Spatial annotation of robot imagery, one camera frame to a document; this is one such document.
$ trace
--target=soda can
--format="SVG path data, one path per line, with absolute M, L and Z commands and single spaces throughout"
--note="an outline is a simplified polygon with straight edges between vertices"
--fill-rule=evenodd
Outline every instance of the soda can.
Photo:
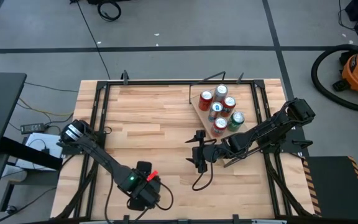
M 212 103 L 212 93 L 208 90 L 203 91 L 200 94 L 200 100 L 198 102 L 198 108 L 202 111 L 208 111 Z
M 214 102 L 223 102 L 227 95 L 227 86 L 220 84 L 216 87 L 214 92 Z
M 223 106 L 221 103 L 214 102 L 209 109 L 208 121 L 213 122 L 222 111 Z
M 227 129 L 229 131 L 238 131 L 244 121 L 244 114 L 239 111 L 236 111 L 231 115 L 229 119 L 229 124 L 227 125 Z
M 222 105 L 223 105 L 223 109 L 221 115 L 223 117 L 227 117 L 231 114 L 234 107 L 236 107 L 236 100 L 233 97 L 228 96 L 224 99 Z
M 219 137 L 222 136 L 224 130 L 227 127 L 227 121 L 224 118 L 216 118 L 214 124 L 212 125 L 211 128 L 211 134 L 214 137 Z

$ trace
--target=wooden tray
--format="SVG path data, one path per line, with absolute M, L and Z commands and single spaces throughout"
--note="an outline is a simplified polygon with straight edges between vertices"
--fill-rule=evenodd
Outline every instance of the wooden tray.
M 229 135 L 232 135 L 232 134 L 234 134 L 234 133 L 243 133 L 243 132 L 248 131 L 248 128 L 247 128 L 247 126 L 246 126 L 246 124 L 245 124 L 245 122 L 244 122 L 244 124 L 242 124 L 242 125 L 240 126 L 240 128 L 239 128 L 236 132 L 232 132 L 232 131 L 229 131 L 229 130 L 226 129 L 226 130 L 224 130 L 222 136 L 220 136 L 220 137 L 214 137 L 214 136 L 212 135 L 212 132 L 211 132 L 211 128 L 212 128 L 213 122 L 210 122 L 210 121 L 208 120 L 209 110 L 207 110 L 207 111 L 202 111 L 202 110 L 200 110 L 200 109 L 198 108 L 198 102 L 199 102 L 199 100 L 200 100 L 200 95 L 194 96 L 193 98 L 190 99 L 191 104 L 193 105 L 194 109 L 196 110 L 197 115 L 200 117 L 200 120 L 201 120 L 201 122 L 203 123 L 204 128 L 205 128 L 205 130 L 206 130 L 208 136 L 209 136 L 211 139 L 216 138 L 216 139 L 218 140 L 218 142 L 219 142 L 222 138 L 225 138 L 225 137 L 227 137 L 227 136 L 229 136 Z M 223 117 L 223 118 L 226 119 L 226 121 L 229 122 L 230 116 Z

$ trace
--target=green soda can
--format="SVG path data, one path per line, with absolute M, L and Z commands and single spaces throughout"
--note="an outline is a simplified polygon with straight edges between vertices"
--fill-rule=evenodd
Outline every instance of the green soda can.
M 241 125 L 244 123 L 244 114 L 237 111 L 234 112 L 230 119 L 229 119 L 229 124 L 227 125 L 227 130 L 229 131 L 237 131 Z

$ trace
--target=vacuum hose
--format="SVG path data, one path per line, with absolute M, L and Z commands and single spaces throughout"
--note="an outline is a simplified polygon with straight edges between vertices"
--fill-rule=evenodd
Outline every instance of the vacuum hose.
M 328 91 L 327 89 L 325 89 L 325 87 L 320 83 L 320 81 L 318 80 L 317 77 L 317 70 L 318 67 L 320 66 L 320 63 L 328 56 L 331 55 L 335 52 L 341 51 L 341 50 L 348 50 L 351 52 L 354 52 L 355 54 L 358 54 L 358 46 L 355 45 L 351 45 L 351 44 L 342 44 L 342 45 L 338 45 L 335 46 L 325 52 L 323 52 L 314 62 L 312 68 L 311 68 L 311 81 L 313 81 L 314 86 L 316 87 L 316 89 L 323 94 L 325 97 L 327 97 L 328 99 L 332 100 L 333 102 L 344 106 L 346 108 L 358 111 L 358 105 L 351 103 L 347 100 L 343 100 L 342 98 L 336 96 L 335 94 L 331 93 L 330 91 Z

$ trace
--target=silver can lid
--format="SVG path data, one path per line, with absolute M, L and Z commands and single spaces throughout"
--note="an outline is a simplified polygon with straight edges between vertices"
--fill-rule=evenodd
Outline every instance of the silver can lid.
M 224 99 L 224 103 L 228 106 L 234 106 L 236 104 L 236 100 L 233 97 L 228 96 Z
M 218 85 L 218 87 L 216 87 L 216 90 L 220 94 L 226 94 L 227 93 L 227 87 L 225 85 Z
M 233 114 L 233 120 L 237 123 L 241 123 L 244 121 L 244 114 L 237 111 L 237 112 L 234 112 Z
M 208 90 L 205 90 L 201 93 L 201 97 L 205 100 L 210 100 L 212 99 L 212 93 Z
M 222 106 L 221 103 L 215 102 L 215 103 L 212 104 L 211 108 L 212 108 L 213 111 L 220 112 L 220 111 L 222 111 L 223 106 Z
M 215 120 L 215 125 L 218 128 L 225 128 L 227 126 L 227 121 L 224 118 L 217 118 Z

